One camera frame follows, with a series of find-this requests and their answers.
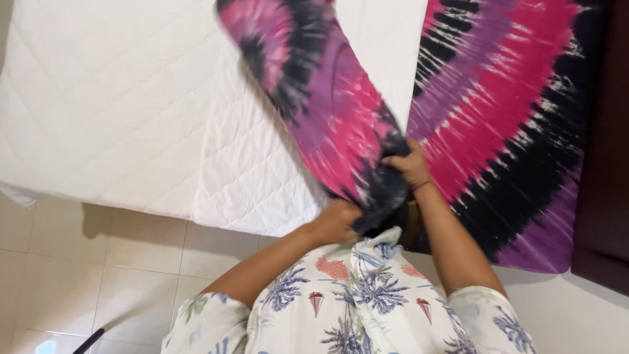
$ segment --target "hand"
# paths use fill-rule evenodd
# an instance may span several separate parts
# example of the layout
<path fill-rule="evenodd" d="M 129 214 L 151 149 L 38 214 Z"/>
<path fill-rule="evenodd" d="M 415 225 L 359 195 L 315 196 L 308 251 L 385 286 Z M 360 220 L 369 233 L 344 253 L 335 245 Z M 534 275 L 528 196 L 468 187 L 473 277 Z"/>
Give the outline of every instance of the hand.
<path fill-rule="evenodd" d="M 310 237 L 316 246 L 331 243 L 345 243 L 357 236 L 351 226 L 362 215 L 360 209 L 345 200 L 332 201 L 319 216 L 306 224 Z"/>
<path fill-rule="evenodd" d="M 411 191 L 416 191 L 432 180 L 426 160 L 424 160 L 423 149 L 419 142 L 413 139 L 406 139 L 411 153 L 406 157 L 389 156 L 382 159 L 382 163 L 391 166 L 402 173 L 402 177 L 409 184 Z"/>

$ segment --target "purple dye stripe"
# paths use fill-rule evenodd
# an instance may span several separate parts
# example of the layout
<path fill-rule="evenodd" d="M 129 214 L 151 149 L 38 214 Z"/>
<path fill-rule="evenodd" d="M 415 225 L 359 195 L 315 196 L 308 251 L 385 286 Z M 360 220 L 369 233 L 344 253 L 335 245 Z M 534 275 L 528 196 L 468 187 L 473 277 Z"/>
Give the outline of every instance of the purple dye stripe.
<path fill-rule="evenodd" d="M 570 268 L 580 176 L 580 168 L 568 174 L 548 208 L 498 253 L 501 266 L 536 273 L 565 273 Z"/>
<path fill-rule="evenodd" d="M 483 0 L 481 10 L 469 19 L 472 29 L 455 48 L 457 56 L 442 65 L 441 73 L 432 75 L 422 93 L 411 103 L 406 135 L 422 140 L 461 104 L 474 87 L 480 70 L 492 64 L 490 56 L 500 50 L 500 41 L 509 33 L 511 21 L 507 12 L 518 0 Z"/>

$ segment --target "white mattress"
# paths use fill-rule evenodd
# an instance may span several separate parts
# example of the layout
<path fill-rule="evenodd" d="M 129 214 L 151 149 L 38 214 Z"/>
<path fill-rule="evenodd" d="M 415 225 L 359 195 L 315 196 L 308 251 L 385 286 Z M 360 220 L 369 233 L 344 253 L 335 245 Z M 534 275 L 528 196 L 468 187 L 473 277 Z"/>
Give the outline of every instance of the white mattress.
<path fill-rule="evenodd" d="M 247 81 L 213 0 L 15 0 L 0 79 L 0 190 L 283 236 L 325 197 Z M 427 0 L 340 1 L 405 127 Z"/>

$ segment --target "shirt sleeve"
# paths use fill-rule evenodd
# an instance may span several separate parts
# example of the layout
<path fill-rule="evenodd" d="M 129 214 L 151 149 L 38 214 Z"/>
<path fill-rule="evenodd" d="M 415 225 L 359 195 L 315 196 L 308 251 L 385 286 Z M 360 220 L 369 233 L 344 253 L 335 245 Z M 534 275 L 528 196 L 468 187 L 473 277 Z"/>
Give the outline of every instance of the shirt sleeve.
<path fill-rule="evenodd" d="M 250 310 L 221 292 L 195 295 L 177 313 L 162 354 L 241 354 L 247 344 Z"/>
<path fill-rule="evenodd" d="M 536 354 L 507 298 L 486 287 L 467 287 L 448 298 L 479 353 Z"/>

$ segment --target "printed shirt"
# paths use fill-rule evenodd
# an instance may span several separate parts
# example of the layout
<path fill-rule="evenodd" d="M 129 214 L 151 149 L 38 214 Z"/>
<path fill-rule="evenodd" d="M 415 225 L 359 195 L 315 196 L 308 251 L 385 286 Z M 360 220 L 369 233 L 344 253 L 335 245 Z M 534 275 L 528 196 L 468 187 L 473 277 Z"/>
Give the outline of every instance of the printed shirt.
<path fill-rule="evenodd" d="M 162 353 L 536 353 L 506 297 L 467 287 L 446 302 L 402 257 L 399 235 L 308 253 L 252 310 L 223 293 L 196 295 Z"/>

